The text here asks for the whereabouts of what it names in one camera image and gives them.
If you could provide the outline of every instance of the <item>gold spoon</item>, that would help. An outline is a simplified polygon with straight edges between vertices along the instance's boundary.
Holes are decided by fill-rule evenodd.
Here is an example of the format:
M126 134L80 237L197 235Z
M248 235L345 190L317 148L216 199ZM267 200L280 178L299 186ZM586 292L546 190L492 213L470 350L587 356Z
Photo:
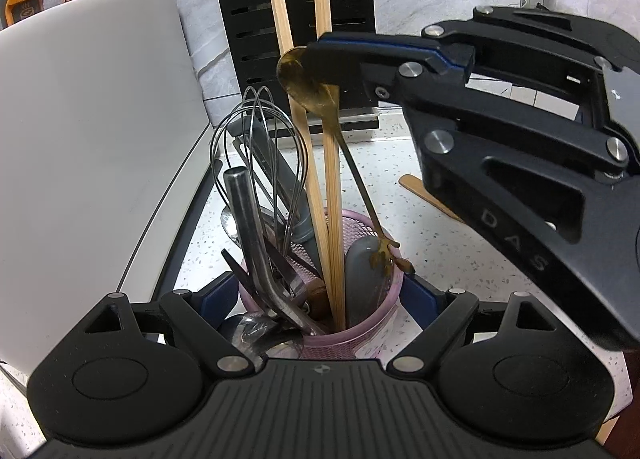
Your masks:
M342 135L340 121L338 119L338 105L332 96L329 86L318 83L309 77L305 68L302 67L302 63L300 63L300 58L305 53L305 49L304 46L294 47L282 55L276 69L278 81L289 96L322 119L322 125L330 129L331 134L335 137L338 145L340 145L340 149L344 154L344 158L347 160L347 165L349 165L351 174L353 174L364 205L367 208L367 213L369 214L371 222L373 222L373 228L376 230L376 235L380 240L380 251L371 257L370 264L372 267L377 266L381 262L385 262L385 275L388 276L392 270L391 263L396 262L396 265L405 273L414 273L415 269L411 262L407 259L395 257L389 250L389 246L399 248L400 244L387 237L382 230L380 220L376 215L376 210L367 192L367 187L360 176L356 162L353 160L347 142Z

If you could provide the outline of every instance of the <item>wooden chopstick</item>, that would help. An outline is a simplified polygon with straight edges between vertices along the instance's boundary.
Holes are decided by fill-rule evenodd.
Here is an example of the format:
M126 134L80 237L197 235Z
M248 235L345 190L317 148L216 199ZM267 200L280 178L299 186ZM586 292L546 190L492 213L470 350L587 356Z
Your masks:
M314 0L316 8L316 35L318 38L331 31L330 0ZM338 103L338 87L332 87L335 103ZM332 129L322 120L322 145L324 146L324 178L326 181L326 209L329 220L329 252L331 258L332 287L327 288L334 297L334 322L337 331L344 331L344 236L342 231L342 187L340 184L340 150Z
M293 38L291 37L289 15L287 14L287 3L285 0L271 0L271 9L273 9L273 20L276 26L280 55L283 55L288 50L293 49ZM291 96L289 97L289 106L291 109L291 119L293 124L295 124L299 129L300 134L302 134L302 140L305 143L306 151L309 155L305 182L306 197L309 201L311 221L316 234L316 244L318 245L318 254L320 256L320 264L322 266L322 277L324 278L327 295L331 303L332 314L335 315L334 303L330 293L332 290L332 280L329 235L326 227L326 218L324 216L322 192L320 191L320 183L318 181L318 170L316 170L316 160L314 159L314 149L311 144L309 124L306 119L306 110L298 102L295 102Z

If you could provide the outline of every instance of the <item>black rubber pad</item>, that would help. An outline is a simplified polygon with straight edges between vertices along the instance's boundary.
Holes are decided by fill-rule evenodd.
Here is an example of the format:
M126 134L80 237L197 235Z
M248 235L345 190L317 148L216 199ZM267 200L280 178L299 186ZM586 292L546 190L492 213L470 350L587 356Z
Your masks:
M453 422L427 384L387 376L375 360L270 360L258 375L220 381L180 428L126 448L49 441L34 459L610 458L595 441L519 450Z

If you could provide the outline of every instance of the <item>gray silicone spatula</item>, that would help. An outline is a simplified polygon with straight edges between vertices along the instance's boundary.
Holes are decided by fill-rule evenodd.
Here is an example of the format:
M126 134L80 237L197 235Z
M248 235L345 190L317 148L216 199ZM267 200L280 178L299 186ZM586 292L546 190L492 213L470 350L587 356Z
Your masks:
M367 235L355 241L344 258L344 295L347 328L363 322L378 308L385 288L385 262L371 267L379 238Z

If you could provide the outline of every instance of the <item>white cutting board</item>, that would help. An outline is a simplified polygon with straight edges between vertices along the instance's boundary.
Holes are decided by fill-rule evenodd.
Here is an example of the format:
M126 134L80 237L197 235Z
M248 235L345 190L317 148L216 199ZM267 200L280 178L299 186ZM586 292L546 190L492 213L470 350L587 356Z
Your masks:
M0 31L0 359L30 373L124 281L207 125L175 0L76 0ZM199 153L134 295L153 290Z

